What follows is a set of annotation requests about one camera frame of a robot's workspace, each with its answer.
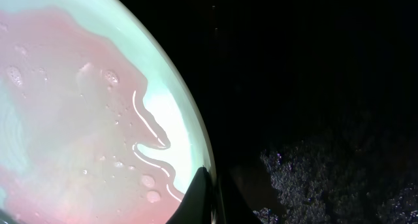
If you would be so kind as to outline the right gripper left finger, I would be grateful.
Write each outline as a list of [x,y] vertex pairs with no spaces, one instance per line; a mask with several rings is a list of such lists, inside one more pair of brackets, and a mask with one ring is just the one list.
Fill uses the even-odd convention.
[[212,181],[205,167],[200,167],[178,209],[167,224],[211,224]]

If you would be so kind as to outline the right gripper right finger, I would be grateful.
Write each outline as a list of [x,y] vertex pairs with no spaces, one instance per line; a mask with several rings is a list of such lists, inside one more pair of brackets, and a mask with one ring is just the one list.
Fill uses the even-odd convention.
[[224,224],[261,224],[260,220],[246,204],[235,182],[228,174],[217,179],[219,194],[218,207],[221,223]]

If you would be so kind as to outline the light blue plate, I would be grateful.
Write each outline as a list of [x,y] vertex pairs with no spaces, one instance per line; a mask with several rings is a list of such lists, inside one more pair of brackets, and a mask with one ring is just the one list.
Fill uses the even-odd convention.
[[213,153],[119,0],[1,0],[1,222],[176,223]]

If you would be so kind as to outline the black round serving tray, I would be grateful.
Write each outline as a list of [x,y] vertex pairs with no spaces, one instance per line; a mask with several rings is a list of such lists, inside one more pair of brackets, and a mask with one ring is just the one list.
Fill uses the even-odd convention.
[[417,0],[119,0],[261,223],[417,222]]

